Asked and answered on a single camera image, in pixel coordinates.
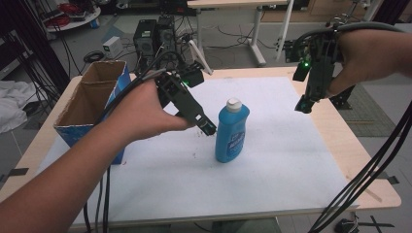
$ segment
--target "bottle label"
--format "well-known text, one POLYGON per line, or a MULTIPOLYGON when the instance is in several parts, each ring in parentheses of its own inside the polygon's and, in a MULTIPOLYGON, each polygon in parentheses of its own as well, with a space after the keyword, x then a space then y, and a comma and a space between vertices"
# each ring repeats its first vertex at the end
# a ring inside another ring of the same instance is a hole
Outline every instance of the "bottle label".
POLYGON ((227 156, 236 156, 243 148, 243 141, 245 140, 245 132, 233 134, 230 142, 227 144, 227 156))

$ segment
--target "table leg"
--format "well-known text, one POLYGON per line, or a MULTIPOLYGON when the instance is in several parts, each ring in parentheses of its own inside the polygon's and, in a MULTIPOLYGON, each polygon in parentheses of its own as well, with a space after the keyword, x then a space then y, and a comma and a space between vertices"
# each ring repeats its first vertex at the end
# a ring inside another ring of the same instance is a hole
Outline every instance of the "table leg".
POLYGON ((257 59, 257 66, 263 67, 266 65, 266 61, 264 60, 263 56, 261 55, 260 50, 258 49, 258 28, 260 25, 260 18, 261 18, 262 6, 257 7, 257 11, 255 14, 255 26, 254 26, 254 34, 252 39, 248 39, 249 46, 252 48, 252 52, 254 53, 257 59))
POLYGON ((278 41, 276 42, 276 60, 279 60, 282 54, 283 46, 285 44, 286 33, 288 32, 289 21, 291 20, 291 13, 294 0, 289 0, 288 9, 279 32, 278 41))

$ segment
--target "desk frame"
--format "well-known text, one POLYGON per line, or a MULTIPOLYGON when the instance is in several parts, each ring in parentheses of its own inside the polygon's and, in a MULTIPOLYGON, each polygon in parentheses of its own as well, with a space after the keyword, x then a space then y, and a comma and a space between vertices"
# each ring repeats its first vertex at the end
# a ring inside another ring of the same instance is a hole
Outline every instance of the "desk frame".
MULTIPOLYGON (((190 8, 195 8, 196 9, 196 18, 197 18, 197 47, 199 50, 204 54, 203 52, 203 46, 202 46, 202 19, 201 19, 201 14, 202 14, 202 8, 211 8, 211 7, 219 7, 219 6, 232 6, 233 4, 227 4, 224 1, 221 4, 216 4, 216 3, 201 3, 203 1, 192 1, 188 2, 188 6, 190 8)), ((266 1, 270 2, 268 4, 281 4, 284 5, 284 1, 266 1)), ((293 2, 294 0, 288 0, 286 4, 288 4, 288 9, 286 11, 281 30, 279 32, 279 36, 277 38, 277 41, 275 43, 276 45, 276 60, 279 60, 281 54, 282 54, 282 48, 285 44, 285 39, 286 39, 286 34, 288 32, 288 26, 289 22, 291 20, 291 13, 292 13, 292 7, 293 7, 293 2)), ((245 6, 250 6, 250 5, 255 5, 253 2, 251 3, 244 3, 243 5, 245 6)), ((256 12, 255 12, 255 20, 254 20, 254 31, 253 31, 253 36, 252 39, 248 39, 249 46, 252 49, 252 53, 254 54, 256 60, 257 60, 257 66, 258 67, 264 67, 266 66, 266 60, 264 59, 263 55, 260 52, 260 49, 258 48, 258 31, 259 31, 259 26, 260 26, 260 18, 262 15, 262 6, 257 6, 256 12)))

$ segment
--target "wrist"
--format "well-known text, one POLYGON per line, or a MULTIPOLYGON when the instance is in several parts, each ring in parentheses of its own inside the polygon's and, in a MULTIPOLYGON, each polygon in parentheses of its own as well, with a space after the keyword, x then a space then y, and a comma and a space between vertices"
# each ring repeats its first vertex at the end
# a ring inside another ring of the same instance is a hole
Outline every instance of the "wrist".
POLYGON ((402 33, 398 37, 398 42, 394 43, 396 45, 396 71, 402 75, 412 77, 412 34, 402 33))
POLYGON ((95 126, 95 128, 99 130, 99 134, 106 135, 106 137, 111 139, 119 148, 124 148, 131 142, 126 130, 120 128, 120 124, 110 120, 110 118, 105 119, 95 126))

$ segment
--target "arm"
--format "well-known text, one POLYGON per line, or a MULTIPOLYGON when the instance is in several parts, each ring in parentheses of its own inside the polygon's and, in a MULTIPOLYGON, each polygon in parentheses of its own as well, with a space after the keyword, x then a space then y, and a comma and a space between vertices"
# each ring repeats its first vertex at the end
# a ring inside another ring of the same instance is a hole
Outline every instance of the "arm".
POLYGON ((327 90, 331 95, 356 83, 386 78, 393 73, 412 77, 410 33, 356 30, 343 33, 339 46, 345 63, 327 90))
POLYGON ((119 150, 135 140, 190 126, 163 111, 154 81, 141 84, 104 122, 0 203, 0 231, 66 231, 119 150))

